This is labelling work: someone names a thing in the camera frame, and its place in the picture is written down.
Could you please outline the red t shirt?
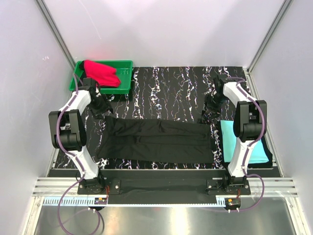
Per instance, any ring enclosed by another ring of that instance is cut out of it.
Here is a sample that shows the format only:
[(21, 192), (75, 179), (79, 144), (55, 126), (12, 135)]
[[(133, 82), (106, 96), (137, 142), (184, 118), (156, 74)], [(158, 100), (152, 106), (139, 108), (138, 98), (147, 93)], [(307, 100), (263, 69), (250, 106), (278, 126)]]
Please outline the red t shirt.
[(83, 61), (83, 68), (87, 78), (92, 78), (101, 87), (117, 88), (121, 84), (116, 75), (117, 69), (91, 60)]

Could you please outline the left aluminium frame post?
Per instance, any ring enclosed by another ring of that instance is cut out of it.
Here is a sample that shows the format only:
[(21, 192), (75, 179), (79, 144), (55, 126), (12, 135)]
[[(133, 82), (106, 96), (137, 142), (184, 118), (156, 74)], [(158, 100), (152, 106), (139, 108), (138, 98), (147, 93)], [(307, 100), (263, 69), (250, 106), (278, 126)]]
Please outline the left aluminium frame post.
[(45, 19), (50, 31), (52, 32), (57, 44), (59, 45), (62, 53), (64, 54), (66, 60), (68, 61), (70, 67), (72, 69), (75, 68), (76, 62), (74, 58), (72, 57), (54, 19), (52, 14), (50, 13), (50, 10), (48, 9), (48, 6), (46, 5), (44, 0), (35, 0), (36, 5), (39, 8), (39, 11), (41, 12), (43, 18)]

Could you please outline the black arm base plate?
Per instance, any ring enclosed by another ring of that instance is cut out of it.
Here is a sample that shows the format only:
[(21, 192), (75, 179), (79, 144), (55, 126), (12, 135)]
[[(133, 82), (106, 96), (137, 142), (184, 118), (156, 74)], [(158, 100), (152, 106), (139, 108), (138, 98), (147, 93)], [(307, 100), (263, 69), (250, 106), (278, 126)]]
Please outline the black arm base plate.
[(133, 191), (207, 193), (209, 195), (251, 195), (246, 177), (232, 179), (225, 169), (101, 170), (101, 180), (83, 180), (78, 193), (112, 195)]

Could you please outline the green plastic bin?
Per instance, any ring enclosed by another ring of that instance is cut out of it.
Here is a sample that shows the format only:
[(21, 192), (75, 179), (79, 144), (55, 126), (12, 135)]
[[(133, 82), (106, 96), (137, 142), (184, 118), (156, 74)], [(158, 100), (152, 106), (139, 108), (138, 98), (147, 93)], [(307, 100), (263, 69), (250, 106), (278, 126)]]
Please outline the green plastic bin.
[(133, 62), (83, 60), (76, 63), (74, 73), (78, 76), (78, 85), (84, 78), (92, 78), (100, 85), (102, 94), (128, 94), (131, 88)]

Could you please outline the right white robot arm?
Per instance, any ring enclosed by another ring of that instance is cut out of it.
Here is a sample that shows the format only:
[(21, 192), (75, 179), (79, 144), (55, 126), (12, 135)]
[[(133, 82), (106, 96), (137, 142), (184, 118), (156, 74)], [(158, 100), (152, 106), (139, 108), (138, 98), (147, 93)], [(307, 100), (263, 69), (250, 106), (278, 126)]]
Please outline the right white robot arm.
[(227, 99), (236, 107), (233, 122), (236, 145), (222, 180), (224, 192), (233, 194), (245, 186), (251, 153), (266, 133), (267, 103), (253, 98), (242, 88), (243, 78), (217, 75), (213, 81), (214, 90), (205, 97), (200, 121), (219, 117), (222, 104)]

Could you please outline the right aluminium frame post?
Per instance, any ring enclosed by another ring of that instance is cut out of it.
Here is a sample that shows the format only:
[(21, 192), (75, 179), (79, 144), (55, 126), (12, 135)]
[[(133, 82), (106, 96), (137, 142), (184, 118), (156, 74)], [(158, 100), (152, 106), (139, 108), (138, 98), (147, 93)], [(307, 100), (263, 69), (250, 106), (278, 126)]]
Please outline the right aluminium frame post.
[(274, 36), (276, 30), (278, 29), (280, 23), (282, 22), (283, 18), (285, 17), (286, 13), (288, 12), (289, 8), (291, 7), (293, 0), (284, 0), (282, 5), (280, 6), (276, 16), (274, 17), (265, 37), (263, 38), (259, 48), (257, 49), (251, 63), (246, 68), (248, 73), (252, 73), (253, 69), (255, 68), (256, 64), (260, 60), (262, 54), (264, 53), (265, 49), (267, 48), (269, 42), (271, 41), (272, 37)]

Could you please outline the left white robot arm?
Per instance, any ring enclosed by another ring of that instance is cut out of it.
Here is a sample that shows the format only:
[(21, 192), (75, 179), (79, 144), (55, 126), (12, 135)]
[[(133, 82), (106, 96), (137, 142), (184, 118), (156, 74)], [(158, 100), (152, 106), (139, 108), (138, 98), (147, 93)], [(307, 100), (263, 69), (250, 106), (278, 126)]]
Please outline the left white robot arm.
[(81, 86), (78, 82), (75, 86), (70, 100), (60, 110), (48, 115), (52, 145), (76, 165), (80, 172), (79, 187), (100, 194), (105, 190), (106, 182), (86, 147), (87, 134), (81, 114), (89, 108), (95, 118), (103, 119), (103, 114), (112, 113), (113, 109), (94, 79), (84, 78)]

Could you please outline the black t shirt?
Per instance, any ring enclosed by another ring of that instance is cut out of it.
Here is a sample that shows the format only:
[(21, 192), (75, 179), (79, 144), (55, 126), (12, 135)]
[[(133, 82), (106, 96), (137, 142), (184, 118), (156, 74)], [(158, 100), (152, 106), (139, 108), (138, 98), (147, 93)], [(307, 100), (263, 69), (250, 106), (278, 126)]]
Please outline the black t shirt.
[(211, 164), (209, 125), (163, 119), (105, 117), (97, 158), (158, 163)]

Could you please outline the aluminium frame post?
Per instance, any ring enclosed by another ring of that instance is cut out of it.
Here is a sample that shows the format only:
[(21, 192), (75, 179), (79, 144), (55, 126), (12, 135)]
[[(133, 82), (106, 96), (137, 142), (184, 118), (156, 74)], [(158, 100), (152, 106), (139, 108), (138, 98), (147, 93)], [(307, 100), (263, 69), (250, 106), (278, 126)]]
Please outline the aluminium frame post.
[(57, 44), (59, 45), (62, 53), (64, 54), (66, 60), (68, 61), (70, 67), (72, 69), (75, 68), (76, 62), (74, 58), (72, 57), (54, 19), (52, 14), (50, 13), (50, 10), (48, 9), (48, 6), (46, 5), (44, 0), (35, 0), (36, 5), (39, 8), (39, 11), (41, 12), (43, 18), (45, 19), (50, 31), (52, 32)]
[(272, 37), (274, 36), (276, 30), (278, 29), (280, 23), (282, 22), (283, 18), (285, 17), (286, 13), (288, 12), (289, 8), (291, 7), (293, 0), (284, 0), (282, 5), (280, 6), (276, 16), (274, 17), (265, 37), (263, 38), (259, 48), (257, 49), (251, 63), (246, 68), (248, 73), (252, 73), (253, 69), (255, 68), (256, 64), (260, 60), (262, 54), (264, 53), (265, 49), (267, 48), (269, 42), (271, 41)]

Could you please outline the black marbled table mat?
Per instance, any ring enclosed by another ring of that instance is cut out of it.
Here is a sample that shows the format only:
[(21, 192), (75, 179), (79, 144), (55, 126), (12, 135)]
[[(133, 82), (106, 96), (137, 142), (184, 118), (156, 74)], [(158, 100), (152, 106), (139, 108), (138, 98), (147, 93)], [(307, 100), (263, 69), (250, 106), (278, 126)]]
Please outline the black marbled table mat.
[[(245, 78), (242, 67), (135, 67), (128, 94), (109, 95), (113, 115), (126, 119), (168, 119), (197, 122), (204, 99), (213, 91), (213, 79), (223, 74)], [(101, 169), (223, 169), (222, 135), (217, 120), (210, 123), (213, 138), (213, 159), (207, 163), (177, 164), (125, 159), (97, 158), (96, 152), (103, 142), (106, 124), (94, 119), (89, 109), (82, 114), (87, 132), (87, 148), (93, 161)]]

